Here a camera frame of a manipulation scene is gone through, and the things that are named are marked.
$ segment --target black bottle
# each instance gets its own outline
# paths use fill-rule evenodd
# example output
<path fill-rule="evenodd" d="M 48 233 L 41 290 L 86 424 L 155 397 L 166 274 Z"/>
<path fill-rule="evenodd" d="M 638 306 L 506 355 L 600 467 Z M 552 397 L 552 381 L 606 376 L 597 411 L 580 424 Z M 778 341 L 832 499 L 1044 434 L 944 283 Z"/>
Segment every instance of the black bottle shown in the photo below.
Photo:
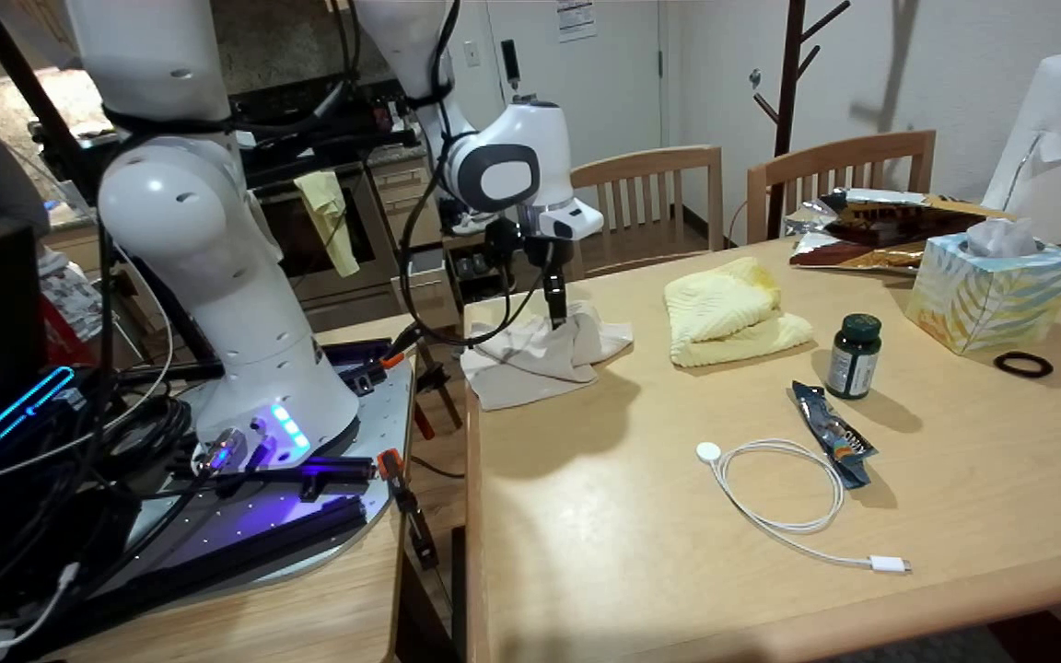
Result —
<path fill-rule="evenodd" d="M 831 393 L 836 397 L 871 393 L 877 349 L 883 346 L 877 333 L 881 333 L 881 319 L 871 312 L 848 312 L 840 319 L 840 333 L 832 335 L 831 376 L 825 376 Z"/>

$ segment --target white wall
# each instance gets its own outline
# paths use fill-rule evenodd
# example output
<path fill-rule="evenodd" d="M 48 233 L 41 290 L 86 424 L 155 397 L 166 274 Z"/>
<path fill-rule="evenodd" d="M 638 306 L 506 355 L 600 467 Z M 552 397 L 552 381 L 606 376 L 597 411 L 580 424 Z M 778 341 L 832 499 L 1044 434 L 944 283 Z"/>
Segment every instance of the white wall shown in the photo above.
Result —
<path fill-rule="evenodd" d="M 473 124 L 492 124 L 500 116 L 509 92 L 500 87 L 497 41 L 486 0 L 460 0 L 449 59 L 456 106 Z"/>
<path fill-rule="evenodd" d="M 811 0 L 807 25 L 832 3 Z M 762 69 L 762 92 L 778 102 L 785 3 L 670 0 L 664 10 L 678 63 L 670 140 L 726 147 L 726 202 L 737 209 L 745 171 L 773 147 L 773 123 L 751 102 L 750 69 Z M 794 147 L 937 130 L 934 188 L 982 199 L 1041 59 L 1061 52 L 1061 0 L 856 0 L 811 43 L 823 57 L 800 81 Z"/>

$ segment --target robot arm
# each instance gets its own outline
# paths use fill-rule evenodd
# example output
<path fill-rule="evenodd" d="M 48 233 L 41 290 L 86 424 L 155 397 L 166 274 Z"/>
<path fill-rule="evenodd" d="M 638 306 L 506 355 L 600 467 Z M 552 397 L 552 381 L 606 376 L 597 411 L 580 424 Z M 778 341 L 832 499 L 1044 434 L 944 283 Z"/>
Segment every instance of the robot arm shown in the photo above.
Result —
<path fill-rule="evenodd" d="M 445 41 L 456 0 L 357 0 L 357 22 L 418 106 L 443 195 L 467 206 L 456 233 L 515 206 L 529 238 L 585 238 L 606 217 L 573 192 L 569 118 L 558 102 L 515 98 L 477 134 L 455 102 Z"/>
<path fill-rule="evenodd" d="M 213 472 L 299 467 L 357 415 L 247 199 L 207 0 L 67 0 L 117 124 L 145 134 L 101 182 L 101 222 L 199 324 L 225 376 L 197 383 Z"/>

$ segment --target power cord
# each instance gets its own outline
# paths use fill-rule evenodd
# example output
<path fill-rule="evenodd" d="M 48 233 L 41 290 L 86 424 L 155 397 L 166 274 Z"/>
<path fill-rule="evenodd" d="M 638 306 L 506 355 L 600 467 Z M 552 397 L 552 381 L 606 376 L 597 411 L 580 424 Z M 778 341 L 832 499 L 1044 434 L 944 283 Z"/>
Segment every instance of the power cord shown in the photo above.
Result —
<path fill-rule="evenodd" d="M 731 465 L 737 458 L 750 458 L 750 454 L 785 454 L 785 458 L 800 458 L 800 461 L 811 461 L 825 472 L 831 479 L 831 510 L 815 519 L 769 519 L 755 510 L 750 510 L 737 489 L 731 486 Z M 751 443 L 742 443 L 735 447 L 731 454 L 724 454 L 716 443 L 696 443 L 696 458 L 712 467 L 716 477 L 716 486 L 724 489 L 724 499 L 762 534 L 815 558 L 815 559 L 825 559 L 825 564 L 840 564 L 840 569 L 871 569 L 877 576 L 908 576 L 908 559 L 902 558 L 836 558 L 836 553 L 823 553 L 807 542 L 800 542 L 800 534 L 820 534 L 825 526 L 832 526 L 832 519 L 843 513 L 848 506 L 848 486 L 840 483 L 840 477 L 832 472 L 831 458 L 823 458 L 820 451 L 805 451 L 795 443 L 785 443 L 785 438 L 751 438 Z"/>
<path fill-rule="evenodd" d="M 53 610 L 61 609 L 64 592 L 75 585 L 77 570 L 83 570 L 83 564 L 67 564 L 67 569 L 61 570 L 56 592 L 53 592 L 53 599 L 43 604 L 43 610 L 41 610 L 20 639 L 0 642 L 0 651 L 20 647 L 20 644 L 29 642 L 32 635 L 41 635 L 41 628 L 43 628 L 43 621 L 53 618 Z"/>
<path fill-rule="evenodd" d="M 506 268 L 506 274 L 500 274 L 500 290 L 506 290 L 506 298 L 500 298 L 500 319 L 497 319 L 495 328 L 486 328 L 486 333 L 479 333 L 479 335 L 463 335 L 463 340 L 432 328 L 432 324 L 418 312 L 418 303 L 413 303 L 413 283 L 408 283 L 413 233 L 418 233 L 418 222 L 419 222 L 432 192 L 435 192 L 435 188 L 443 184 L 443 178 L 445 178 L 445 161 L 449 161 L 455 145 L 460 140 L 460 138 L 449 134 L 449 112 L 445 112 L 445 96 L 449 96 L 455 81 L 449 81 L 449 84 L 439 81 L 439 68 L 443 68 L 445 43 L 449 43 L 449 36 L 455 36 L 456 14 L 460 14 L 460 0 L 449 3 L 445 22 L 443 22 L 439 41 L 435 41 L 435 52 L 427 57 L 427 87 L 432 87 L 432 96 L 435 96 L 435 102 L 439 102 L 439 116 L 443 116 L 445 134 L 439 138 L 439 140 L 443 140 L 443 155 L 439 155 L 439 161 L 435 161 L 435 172 L 432 172 L 432 182 L 424 184 L 418 206 L 408 209 L 405 230 L 401 230 L 401 238 L 400 238 L 400 296 L 401 296 L 401 303 L 405 303 L 405 308 L 408 308 L 419 340 L 432 340 L 432 341 L 443 341 L 443 346 L 479 346 L 479 341 L 500 335 L 500 333 L 529 308 L 529 303 L 532 303 L 532 296 L 537 290 L 543 281 L 525 296 L 519 306 L 513 306 L 513 276 L 509 276 L 509 268 Z"/>
<path fill-rule="evenodd" d="M 56 515 L 77 499 L 83 483 L 98 472 L 98 458 L 101 451 L 112 447 L 112 420 L 107 420 L 107 410 L 112 410 L 112 397 L 115 397 L 115 283 L 107 276 L 107 264 L 115 257 L 115 243 L 112 237 L 101 230 L 98 233 L 98 251 L 101 251 L 101 264 L 102 264 L 102 281 L 101 281 L 101 317 L 102 317 L 102 328 L 101 328 L 101 381 L 98 381 L 98 393 L 86 410 L 86 415 L 93 420 L 93 426 L 83 434 L 86 443 L 83 447 L 67 447 L 67 451 L 83 451 L 77 458 L 77 467 L 71 479 L 64 483 L 53 483 L 53 495 L 43 499 L 43 506 L 29 515 L 29 524 L 21 526 L 21 534 L 16 534 L 8 558 L 0 559 L 0 583 L 13 577 L 20 570 L 20 564 L 28 564 L 28 558 L 48 537 Z"/>
<path fill-rule="evenodd" d="M 439 467 L 439 465 L 427 465 L 427 461 L 424 461 L 424 458 L 418 458 L 418 454 L 408 454 L 408 461 L 413 461 L 413 465 L 419 465 L 419 467 L 427 467 L 432 477 L 443 477 L 443 479 L 463 483 L 463 477 L 460 477 L 460 472 L 445 472 L 445 467 Z"/>

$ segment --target floor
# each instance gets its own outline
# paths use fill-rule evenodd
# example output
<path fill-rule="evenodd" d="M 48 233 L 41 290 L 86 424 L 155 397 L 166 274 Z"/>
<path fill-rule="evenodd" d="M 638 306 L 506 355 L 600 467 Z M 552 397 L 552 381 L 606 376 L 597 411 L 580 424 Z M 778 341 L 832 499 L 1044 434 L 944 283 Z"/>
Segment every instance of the floor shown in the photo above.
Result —
<path fill-rule="evenodd" d="M 456 411 L 463 415 L 463 383 L 445 383 Z M 439 545 L 439 569 L 419 570 L 419 585 L 427 604 L 455 642 L 455 628 L 463 615 L 455 615 L 455 532 L 460 537 L 463 526 L 463 426 L 455 420 L 445 400 L 435 391 L 418 393 L 418 407 L 432 426 L 408 434 L 408 483 L 419 499 L 427 526 Z M 405 635 L 408 658 L 455 658 L 455 647 L 427 642 L 427 635 Z M 840 663 L 946 663 L 946 658 L 976 658 L 976 663 L 1047 663 L 1061 658 L 1061 621 L 1055 615 L 1026 615 L 996 628 L 972 628 L 953 635 L 937 635 L 908 644 L 871 647 L 840 657 Z"/>

